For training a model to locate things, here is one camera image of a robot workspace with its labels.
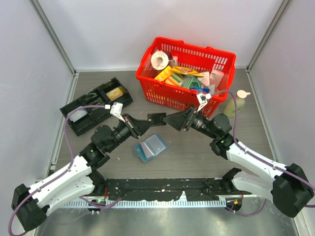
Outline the dark brown credit card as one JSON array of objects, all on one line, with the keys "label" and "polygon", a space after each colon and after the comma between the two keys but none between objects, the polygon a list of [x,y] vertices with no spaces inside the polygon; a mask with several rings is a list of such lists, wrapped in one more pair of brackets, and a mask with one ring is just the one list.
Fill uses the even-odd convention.
[{"label": "dark brown credit card", "polygon": [[163,120],[165,117],[166,117],[166,113],[147,114],[147,120],[151,123],[151,127],[165,126],[166,122]]}]

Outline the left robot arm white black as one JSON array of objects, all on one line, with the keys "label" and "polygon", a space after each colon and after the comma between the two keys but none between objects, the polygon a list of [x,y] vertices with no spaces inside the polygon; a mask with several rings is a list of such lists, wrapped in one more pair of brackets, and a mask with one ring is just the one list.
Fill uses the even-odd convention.
[{"label": "left robot arm white black", "polygon": [[18,218],[25,232],[29,232],[64,204],[91,193],[101,195],[105,190],[105,179],[97,169],[126,139],[138,139],[151,126],[151,121],[135,119],[129,114],[123,114],[115,128],[99,126],[91,142],[77,156],[72,156],[66,166],[29,187],[20,184],[14,189],[9,222]]}]

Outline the blue leather card holder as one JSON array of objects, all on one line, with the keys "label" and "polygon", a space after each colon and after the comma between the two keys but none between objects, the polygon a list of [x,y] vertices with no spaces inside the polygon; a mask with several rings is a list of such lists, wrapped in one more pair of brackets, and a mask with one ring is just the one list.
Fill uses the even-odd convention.
[{"label": "blue leather card holder", "polygon": [[133,148],[135,155],[146,163],[167,150],[168,145],[160,135],[154,134],[145,141],[137,143]]}]

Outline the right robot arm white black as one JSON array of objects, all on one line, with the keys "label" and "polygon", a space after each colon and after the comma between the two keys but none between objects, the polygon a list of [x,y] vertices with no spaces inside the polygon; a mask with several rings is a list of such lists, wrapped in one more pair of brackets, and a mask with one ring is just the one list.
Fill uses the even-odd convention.
[{"label": "right robot arm white black", "polygon": [[245,146],[230,134],[232,126],[224,114],[208,120],[190,107],[167,115],[163,121],[178,131],[192,128],[212,138],[210,147],[214,154],[253,172],[253,175],[249,175],[244,171],[231,171],[229,178],[222,182],[222,188],[227,194],[240,190],[261,196],[291,218],[308,207],[309,201],[315,196],[315,188],[300,166],[273,161]]}]

